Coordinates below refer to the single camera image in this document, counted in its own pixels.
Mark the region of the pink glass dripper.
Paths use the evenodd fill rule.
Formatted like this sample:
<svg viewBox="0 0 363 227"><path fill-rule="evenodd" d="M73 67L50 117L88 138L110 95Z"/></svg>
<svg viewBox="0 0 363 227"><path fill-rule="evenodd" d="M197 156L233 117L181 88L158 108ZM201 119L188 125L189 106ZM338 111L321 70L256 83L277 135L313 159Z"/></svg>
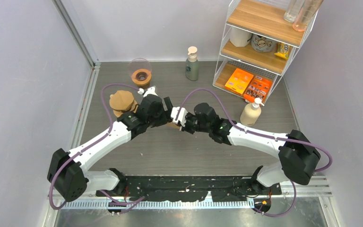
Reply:
<svg viewBox="0 0 363 227"><path fill-rule="evenodd" d="M147 69L152 72L151 63L144 58L136 58L128 64L128 73L130 77L134 71L139 69Z"/></svg>

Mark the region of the small wooden ring holder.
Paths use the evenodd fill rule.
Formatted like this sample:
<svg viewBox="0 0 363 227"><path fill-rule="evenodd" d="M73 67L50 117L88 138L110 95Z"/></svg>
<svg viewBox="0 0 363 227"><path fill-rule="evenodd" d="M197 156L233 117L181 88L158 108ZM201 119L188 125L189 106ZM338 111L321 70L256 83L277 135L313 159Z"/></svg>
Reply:
<svg viewBox="0 0 363 227"><path fill-rule="evenodd" d="M151 71L147 69L139 69L132 73L131 79L133 83L137 86L139 84L144 85L151 82L152 74Z"/></svg>

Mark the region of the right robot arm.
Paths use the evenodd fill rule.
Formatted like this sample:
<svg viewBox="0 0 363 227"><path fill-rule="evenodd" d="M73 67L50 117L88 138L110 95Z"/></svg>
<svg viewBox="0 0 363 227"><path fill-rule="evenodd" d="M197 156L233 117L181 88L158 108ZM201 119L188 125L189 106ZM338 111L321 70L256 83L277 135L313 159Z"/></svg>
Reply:
<svg viewBox="0 0 363 227"><path fill-rule="evenodd" d="M248 147L275 157L276 163L259 166L251 177L251 189L257 194L289 180L308 185L320 160L320 153L298 130L286 134L253 129L220 118L207 103L196 105L193 113L185 108L172 113L175 115L173 121L180 125L181 131L190 134L205 132L217 143Z"/></svg>

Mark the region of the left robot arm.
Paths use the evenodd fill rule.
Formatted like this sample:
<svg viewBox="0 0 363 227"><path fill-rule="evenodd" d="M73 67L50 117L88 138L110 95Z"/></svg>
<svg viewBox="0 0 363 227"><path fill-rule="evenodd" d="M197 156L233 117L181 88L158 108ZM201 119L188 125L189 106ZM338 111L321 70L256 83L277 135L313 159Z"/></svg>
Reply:
<svg viewBox="0 0 363 227"><path fill-rule="evenodd" d="M90 171L90 168L109 152L146 132L171 122L172 102L169 97L153 94L143 97L135 112L125 112L104 132L70 151L56 150L50 162L47 179L50 191L56 190L66 202L83 193L108 190L122 195L126 183L114 170Z"/></svg>

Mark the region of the small glass with wood band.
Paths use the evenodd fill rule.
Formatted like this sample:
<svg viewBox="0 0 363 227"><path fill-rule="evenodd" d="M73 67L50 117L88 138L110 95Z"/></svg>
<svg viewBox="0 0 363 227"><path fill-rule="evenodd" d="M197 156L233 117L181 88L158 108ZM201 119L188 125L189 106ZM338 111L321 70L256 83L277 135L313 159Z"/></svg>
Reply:
<svg viewBox="0 0 363 227"><path fill-rule="evenodd" d="M144 85L139 84L138 87L142 88L142 89L148 89L150 87L150 83L147 83L147 84L144 84Z"/></svg>

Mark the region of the green pump bottle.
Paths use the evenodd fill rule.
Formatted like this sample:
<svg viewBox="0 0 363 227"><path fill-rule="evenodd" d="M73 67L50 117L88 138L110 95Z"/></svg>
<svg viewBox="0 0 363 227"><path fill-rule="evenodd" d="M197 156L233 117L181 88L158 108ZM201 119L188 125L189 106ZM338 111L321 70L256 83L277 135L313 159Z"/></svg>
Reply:
<svg viewBox="0 0 363 227"><path fill-rule="evenodd" d="M199 77L199 61L197 59L198 49L195 46L188 48L188 58L185 65L185 76L187 79L196 81Z"/></svg>

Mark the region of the cream pump bottle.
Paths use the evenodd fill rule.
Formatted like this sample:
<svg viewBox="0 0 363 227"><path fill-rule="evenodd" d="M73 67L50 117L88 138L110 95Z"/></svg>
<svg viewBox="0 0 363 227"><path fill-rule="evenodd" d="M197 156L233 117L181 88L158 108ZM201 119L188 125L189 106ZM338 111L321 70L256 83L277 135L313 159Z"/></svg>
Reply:
<svg viewBox="0 0 363 227"><path fill-rule="evenodd" d="M240 123L244 126L253 126L261 115L261 106L264 104L259 97L247 104L240 116Z"/></svg>

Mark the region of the orange box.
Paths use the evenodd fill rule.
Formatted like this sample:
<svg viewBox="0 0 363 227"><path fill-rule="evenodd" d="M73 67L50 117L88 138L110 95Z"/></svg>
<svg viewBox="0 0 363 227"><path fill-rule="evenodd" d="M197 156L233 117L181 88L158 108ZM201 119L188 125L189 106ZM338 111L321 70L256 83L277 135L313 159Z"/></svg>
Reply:
<svg viewBox="0 0 363 227"><path fill-rule="evenodd" d="M235 69L225 84L225 88L238 95L243 95L254 75L242 69Z"/></svg>

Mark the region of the orange snack packet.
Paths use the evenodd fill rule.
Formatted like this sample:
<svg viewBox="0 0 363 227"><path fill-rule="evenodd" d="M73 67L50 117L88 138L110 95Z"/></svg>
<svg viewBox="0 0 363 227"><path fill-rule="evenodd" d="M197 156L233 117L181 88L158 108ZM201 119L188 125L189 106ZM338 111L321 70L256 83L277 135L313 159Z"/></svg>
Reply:
<svg viewBox="0 0 363 227"><path fill-rule="evenodd" d="M264 103L272 84L273 81L266 77L254 76L243 94L243 98L249 103L254 102L255 98L260 98Z"/></svg>

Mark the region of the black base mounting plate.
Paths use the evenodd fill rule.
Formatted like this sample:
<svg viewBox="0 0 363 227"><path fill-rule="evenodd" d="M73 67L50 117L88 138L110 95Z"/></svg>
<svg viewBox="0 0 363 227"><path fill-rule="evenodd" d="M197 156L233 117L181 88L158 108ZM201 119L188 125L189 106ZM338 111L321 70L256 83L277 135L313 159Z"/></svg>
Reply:
<svg viewBox="0 0 363 227"><path fill-rule="evenodd" d="M243 201L258 196L281 195L275 184L263 188L252 183L249 176L126 176L115 189L107 191L112 197L128 197L135 201L195 202L208 195L214 202Z"/></svg>

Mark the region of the white paper roll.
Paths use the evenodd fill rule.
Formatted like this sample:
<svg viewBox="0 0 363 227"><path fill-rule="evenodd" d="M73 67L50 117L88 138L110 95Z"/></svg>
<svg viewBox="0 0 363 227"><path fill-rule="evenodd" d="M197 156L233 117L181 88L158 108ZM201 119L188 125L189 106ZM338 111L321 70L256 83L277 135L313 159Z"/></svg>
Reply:
<svg viewBox="0 0 363 227"><path fill-rule="evenodd" d="M235 47L247 46L251 42L251 38L251 32L236 27L231 28L229 40Z"/></svg>

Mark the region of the cartoon printed tin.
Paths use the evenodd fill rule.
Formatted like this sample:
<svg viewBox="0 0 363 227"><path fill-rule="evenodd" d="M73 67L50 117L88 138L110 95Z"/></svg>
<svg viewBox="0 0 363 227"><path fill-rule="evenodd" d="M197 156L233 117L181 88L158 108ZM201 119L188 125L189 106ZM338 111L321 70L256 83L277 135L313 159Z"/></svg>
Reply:
<svg viewBox="0 0 363 227"><path fill-rule="evenodd" d="M257 52L271 52L274 50L277 41L261 35L252 34L251 46Z"/></svg>

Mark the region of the yellow snack bag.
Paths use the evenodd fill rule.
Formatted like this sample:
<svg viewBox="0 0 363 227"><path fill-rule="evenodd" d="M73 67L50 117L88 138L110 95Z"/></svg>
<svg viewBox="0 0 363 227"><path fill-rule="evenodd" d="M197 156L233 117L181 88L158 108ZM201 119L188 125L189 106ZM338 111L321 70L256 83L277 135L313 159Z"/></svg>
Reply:
<svg viewBox="0 0 363 227"><path fill-rule="evenodd" d="M290 45L279 42L274 55L281 59L288 60L290 57L291 49L292 47Z"/></svg>

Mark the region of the clear glass bottle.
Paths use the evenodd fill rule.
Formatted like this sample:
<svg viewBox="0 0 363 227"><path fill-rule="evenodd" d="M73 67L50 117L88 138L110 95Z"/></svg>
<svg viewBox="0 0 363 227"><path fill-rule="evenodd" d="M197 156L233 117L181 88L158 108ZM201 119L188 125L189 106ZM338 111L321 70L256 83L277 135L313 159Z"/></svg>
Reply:
<svg viewBox="0 0 363 227"><path fill-rule="evenodd" d="M293 23L298 17L298 14L304 3L305 0L291 0L283 16L284 20Z"/></svg>

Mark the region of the aluminium frame rail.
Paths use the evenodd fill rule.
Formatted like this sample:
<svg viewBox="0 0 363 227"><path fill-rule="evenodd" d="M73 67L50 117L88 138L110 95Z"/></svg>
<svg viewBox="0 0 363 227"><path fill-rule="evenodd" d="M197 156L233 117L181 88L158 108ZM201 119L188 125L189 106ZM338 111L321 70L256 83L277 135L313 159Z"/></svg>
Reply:
<svg viewBox="0 0 363 227"><path fill-rule="evenodd" d="M82 52L86 62L89 65L88 77L86 78L85 87L81 96L79 107L76 111L76 120L68 149L80 145L86 119L94 94L97 77L100 71L101 62L97 57L93 45L87 35L86 30L80 20L78 13L70 0L54 0L60 16L72 35L76 45Z"/></svg>

